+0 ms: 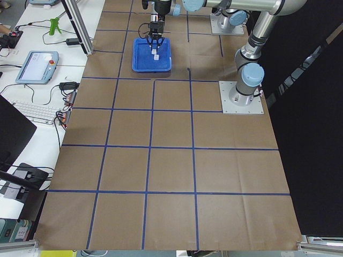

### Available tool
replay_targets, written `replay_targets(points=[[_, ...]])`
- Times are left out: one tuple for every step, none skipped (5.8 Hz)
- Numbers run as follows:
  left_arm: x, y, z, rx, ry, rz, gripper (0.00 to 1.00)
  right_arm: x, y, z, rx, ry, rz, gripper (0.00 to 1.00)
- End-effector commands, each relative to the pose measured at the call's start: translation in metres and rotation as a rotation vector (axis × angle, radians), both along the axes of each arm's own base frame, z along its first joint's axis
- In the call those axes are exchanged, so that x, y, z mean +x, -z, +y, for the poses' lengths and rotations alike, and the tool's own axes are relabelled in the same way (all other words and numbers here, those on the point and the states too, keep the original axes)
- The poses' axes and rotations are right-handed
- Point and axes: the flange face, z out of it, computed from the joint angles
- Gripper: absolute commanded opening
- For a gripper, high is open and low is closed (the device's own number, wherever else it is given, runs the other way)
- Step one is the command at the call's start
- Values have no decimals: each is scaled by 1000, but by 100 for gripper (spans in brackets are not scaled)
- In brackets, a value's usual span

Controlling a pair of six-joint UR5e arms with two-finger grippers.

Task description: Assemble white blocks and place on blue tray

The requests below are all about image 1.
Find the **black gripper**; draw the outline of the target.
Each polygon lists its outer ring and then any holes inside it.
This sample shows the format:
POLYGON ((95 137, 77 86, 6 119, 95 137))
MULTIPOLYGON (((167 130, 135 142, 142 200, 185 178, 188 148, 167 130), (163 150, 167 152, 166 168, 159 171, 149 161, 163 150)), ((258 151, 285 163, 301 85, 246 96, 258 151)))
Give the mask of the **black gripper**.
POLYGON ((150 47, 150 50, 153 49, 153 40, 156 40, 156 50, 164 43, 165 37, 163 37, 164 30, 164 21, 151 21, 149 23, 149 34, 145 36, 146 42, 150 47))

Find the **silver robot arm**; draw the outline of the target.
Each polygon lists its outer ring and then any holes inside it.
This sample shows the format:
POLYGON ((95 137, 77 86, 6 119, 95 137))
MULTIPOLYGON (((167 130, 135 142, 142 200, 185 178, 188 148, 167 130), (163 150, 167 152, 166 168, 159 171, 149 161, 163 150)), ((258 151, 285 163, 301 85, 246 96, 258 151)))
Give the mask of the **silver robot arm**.
POLYGON ((235 88, 229 92, 231 102, 240 107, 249 105, 254 92, 263 81, 264 70, 257 64, 262 47, 268 40, 278 16, 286 16, 298 11, 306 1, 183 1, 187 11, 196 12, 203 7, 214 7, 218 11, 226 9, 259 11, 260 16, 244 45, 235 54, 238 79, 235 88))
POLYGON ((240 9, 231 9, 231 1, 183 1, 177 4, 175 1, 142 1, 144 10, 152 7, 151 18, 148 25, 148 32, 144 39, 151 48, 151 53, 156 54, 158 49, 164 43, 163 37, 165 17, 178 16, 181 13, 181 7, 186 11, 196 12, 203 7, 211 7, 211 17, 215 19, 216 26, 221 30, 234 29, 242 25, 248 18, 248 11, 240 9))

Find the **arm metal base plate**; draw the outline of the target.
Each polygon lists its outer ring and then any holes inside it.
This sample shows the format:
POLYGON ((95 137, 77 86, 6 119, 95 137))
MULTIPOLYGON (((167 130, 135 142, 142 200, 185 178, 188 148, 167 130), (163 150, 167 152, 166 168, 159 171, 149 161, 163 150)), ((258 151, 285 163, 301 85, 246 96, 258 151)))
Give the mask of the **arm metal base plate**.
POLYGON ((258 89, 250 96, 236 90, 236 81, 219 81, 222 112, 232 115, 262 115, 264 113, 258 89))
POLYGON ((244 30, 242 24, 247 19, 247 14, 240 11, 234 14, 224 16, 210 15, 211 31, 213 35, 233 35, 243 36, 244 30))

